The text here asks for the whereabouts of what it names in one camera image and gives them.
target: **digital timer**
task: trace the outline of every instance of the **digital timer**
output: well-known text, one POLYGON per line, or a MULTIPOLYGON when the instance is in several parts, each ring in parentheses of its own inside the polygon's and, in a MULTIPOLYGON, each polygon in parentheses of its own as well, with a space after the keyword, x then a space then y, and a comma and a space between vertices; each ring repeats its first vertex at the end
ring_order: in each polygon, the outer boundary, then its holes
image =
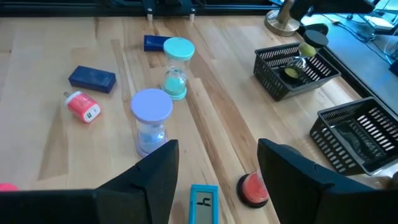
POLYGON ((218 224, 217 186, 191 186, 189 224, 218 224))

